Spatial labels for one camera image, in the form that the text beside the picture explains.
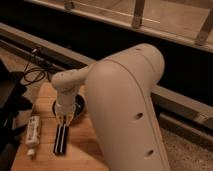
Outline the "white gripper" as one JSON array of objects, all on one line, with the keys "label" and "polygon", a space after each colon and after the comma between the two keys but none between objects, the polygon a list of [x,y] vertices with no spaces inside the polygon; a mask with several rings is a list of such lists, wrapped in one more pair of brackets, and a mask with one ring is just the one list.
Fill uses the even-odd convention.
[{"label": "white gripper", "polygon": [[57,120],[58,124],[62,124],[62,116],[67,116],[66,117],[66,126],[69,126],[71,124],[71,122],[74,119],[74,112],[75,112],[75,105],[71,104],[68,106],[64,106],[61,104],[56,103],[55,104],[55,117]]}]

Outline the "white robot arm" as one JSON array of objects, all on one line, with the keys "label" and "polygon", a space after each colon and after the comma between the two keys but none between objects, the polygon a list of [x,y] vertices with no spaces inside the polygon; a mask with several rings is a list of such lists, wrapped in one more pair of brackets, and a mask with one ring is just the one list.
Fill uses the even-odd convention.
[{"label": "white robot arm", "polygon": [[153,45],[138,44],[87,67],[56,73],[57,121],[70,124],[85,87],[88,113],[110,171],[170,171],[151,91],[164,72]]}]

